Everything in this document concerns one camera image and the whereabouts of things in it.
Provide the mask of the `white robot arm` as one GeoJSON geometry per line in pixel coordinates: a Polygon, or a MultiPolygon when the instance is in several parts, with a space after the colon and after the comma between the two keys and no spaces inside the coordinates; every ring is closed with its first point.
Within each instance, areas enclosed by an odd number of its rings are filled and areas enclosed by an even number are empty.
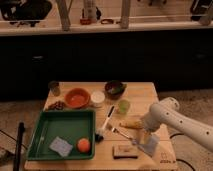
{"type": "Polygon", "coordinates": [[[168,125],[213,152],[213,126],[180,114],[179,108],[179,102],[173,97],[154,102],[141,117],[142,127],[146,131],[156,132],[162,124],[168,125]]]}

